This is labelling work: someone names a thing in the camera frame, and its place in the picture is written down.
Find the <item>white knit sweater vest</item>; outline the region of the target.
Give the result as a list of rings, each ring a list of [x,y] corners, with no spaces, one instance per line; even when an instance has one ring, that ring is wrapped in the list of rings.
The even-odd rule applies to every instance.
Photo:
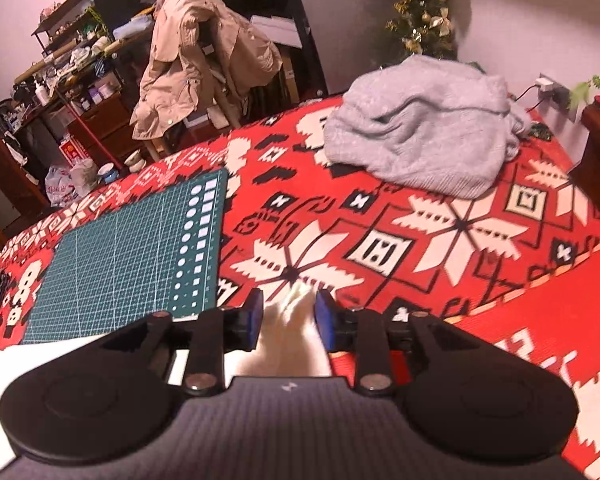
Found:
[[[257,348],[227,352],[225,385],[239,375],[327,377],[313,319],[316,292],[297,284],[267,304]],[[0,473],[17,456],[94,463],[161,432],[182,387],[196,318],[154,312],[110,334],[0,350]]]

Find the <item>green cutting mat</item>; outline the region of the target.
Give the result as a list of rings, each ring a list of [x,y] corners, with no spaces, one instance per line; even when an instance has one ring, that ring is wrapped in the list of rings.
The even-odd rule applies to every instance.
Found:
[[[224,169],[104,214],[64,236],[23,342],[106,334],[149,313],[196,318],[216,306]]]

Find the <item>red christmas pattern blanket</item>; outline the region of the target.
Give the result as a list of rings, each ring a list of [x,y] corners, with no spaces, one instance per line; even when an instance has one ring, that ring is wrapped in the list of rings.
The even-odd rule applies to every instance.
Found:
[[[51,214],[0,253],[0,350],[22,338],[64,236],[125,205],[228,173],[218,303],[324,288],[351,309],[425,311],[560,376],[580,405],[565,454],[600,479],[600,212],[556,141],[524,139],[478,200],[429,194],[329,162],[330,99],[144,168]]]

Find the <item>white leg chair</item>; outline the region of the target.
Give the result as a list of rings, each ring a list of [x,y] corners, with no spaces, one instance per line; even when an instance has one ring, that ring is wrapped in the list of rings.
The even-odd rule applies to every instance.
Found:
[[[148,153],[149,159],[158,162],[184,148],[191,148],[238,129],[242,125],[242,102],[235,101],[226,90],[226,85],[214,78],[213,100],[203,112],[195,110],[192,116],[170,127],[160,138],[143,140],[143,149]]]

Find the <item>grey knit sweater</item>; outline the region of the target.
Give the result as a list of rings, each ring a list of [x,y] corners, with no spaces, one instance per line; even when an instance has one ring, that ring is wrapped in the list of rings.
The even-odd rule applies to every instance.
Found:
[[[531,126],[503,77],[413,55],[353,81],[325,122],[324,151],[389,183],[475,200]]]

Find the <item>beige jacket on chair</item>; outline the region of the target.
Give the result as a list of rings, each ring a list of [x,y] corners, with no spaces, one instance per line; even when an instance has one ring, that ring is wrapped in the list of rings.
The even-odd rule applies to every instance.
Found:
[[[132,138],[159,139],[215,99],[220,74],[230,95],[245,99],[283,66],[273,41],[222,0],[162,0],[152,31]]]

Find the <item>small christmas tree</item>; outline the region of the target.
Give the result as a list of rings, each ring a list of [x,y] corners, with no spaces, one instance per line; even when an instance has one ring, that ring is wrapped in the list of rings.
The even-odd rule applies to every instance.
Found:
[[[396,40],[400,60],[413,55],[457,60],[449,0],[398,0],[385,29]]]

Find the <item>grey refrigerator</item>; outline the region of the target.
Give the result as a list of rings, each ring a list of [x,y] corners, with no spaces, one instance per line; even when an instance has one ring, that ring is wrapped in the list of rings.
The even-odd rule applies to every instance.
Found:
[[[386,24],[396,0],[301,0],[327,92],[345,92],[356,78],[389,64],[399,52]]]

